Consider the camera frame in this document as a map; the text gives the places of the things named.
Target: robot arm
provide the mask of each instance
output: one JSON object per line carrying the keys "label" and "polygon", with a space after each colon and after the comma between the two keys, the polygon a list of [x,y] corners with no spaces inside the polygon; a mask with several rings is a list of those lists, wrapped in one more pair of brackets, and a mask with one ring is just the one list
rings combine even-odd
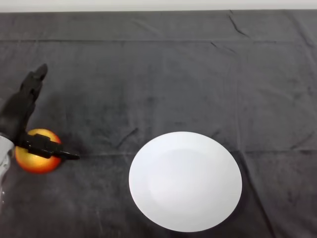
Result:
{"label": "robot arm", "polygon": [[29,72],[20,90],[13,94],[0,110],[0,178],[1,169],[4,170],[3,162],[14,146],[25,148],[29,153],[44,158],[57,156],[63,159],[79,159],[78,155],[63,151],[61,144],[51,141],[47,136],[28,135],[25,132],[47,72],[46,64],[35,72]]}

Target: dark gray tablecloth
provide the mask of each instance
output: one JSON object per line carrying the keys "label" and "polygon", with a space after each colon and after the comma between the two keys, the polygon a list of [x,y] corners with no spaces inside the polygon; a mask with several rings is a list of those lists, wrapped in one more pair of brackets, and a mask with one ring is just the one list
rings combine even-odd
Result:
{"label": "dark gray tablecloth", "polygon": [[[1,238],[317,237],[317,11],[0,14],[0,98],[46,62],[29,129],[81,154],[33,175],[14,161]],[[152,138],[223,144],[244,179],[220,226],[178,233],[134,204],[128,173]]]}

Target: plate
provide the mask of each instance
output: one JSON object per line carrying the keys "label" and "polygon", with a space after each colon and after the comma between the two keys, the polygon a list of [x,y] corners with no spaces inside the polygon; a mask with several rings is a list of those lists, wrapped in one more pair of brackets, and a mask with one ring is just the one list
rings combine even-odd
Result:
{"label": "plate", "polygon": [[242,178],[218,142],[192,132],[161,135],[143,146],[129,173],[132,198],[156,224],[197,232],[224,221],[237,206]]}

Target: white wall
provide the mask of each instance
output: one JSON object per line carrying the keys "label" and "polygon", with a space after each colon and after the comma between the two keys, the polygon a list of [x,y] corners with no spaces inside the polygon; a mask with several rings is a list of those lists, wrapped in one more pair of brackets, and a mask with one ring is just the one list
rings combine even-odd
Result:
{"label": "white wall", "polygon": [[317,9],[317,0],[0,0],[0,12]]}

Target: gray cloth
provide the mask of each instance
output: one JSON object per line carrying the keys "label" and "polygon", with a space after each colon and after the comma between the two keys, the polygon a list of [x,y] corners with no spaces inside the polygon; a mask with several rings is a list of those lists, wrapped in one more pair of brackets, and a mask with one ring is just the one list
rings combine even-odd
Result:
{"label": "gray cloth", "polygon": [[[49,73],[28,128],[80,153],[46,175],[13,162],[1,238],[317,237],[317,11],[0,14],[0,104]],[[221,225],[179,233],[134,204],[128,174],[154,137],[193,131],[238,162]]]}

